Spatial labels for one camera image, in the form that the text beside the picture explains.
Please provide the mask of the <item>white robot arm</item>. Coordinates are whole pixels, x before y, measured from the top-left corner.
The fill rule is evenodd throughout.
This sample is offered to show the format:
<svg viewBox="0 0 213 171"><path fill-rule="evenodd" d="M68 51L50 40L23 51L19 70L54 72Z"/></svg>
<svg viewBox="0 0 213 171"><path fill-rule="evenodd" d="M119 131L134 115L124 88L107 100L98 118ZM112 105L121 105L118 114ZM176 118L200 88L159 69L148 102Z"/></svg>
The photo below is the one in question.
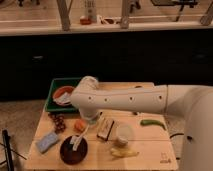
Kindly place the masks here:
<svg viewBox="0 0 213 171"><path fill-rule="evenodd" d="M70 101L87 122L96 121L101 109L182 116L185 134L180 171L213 171L213 86L102 90L96 78L85 76Z"/></svg>

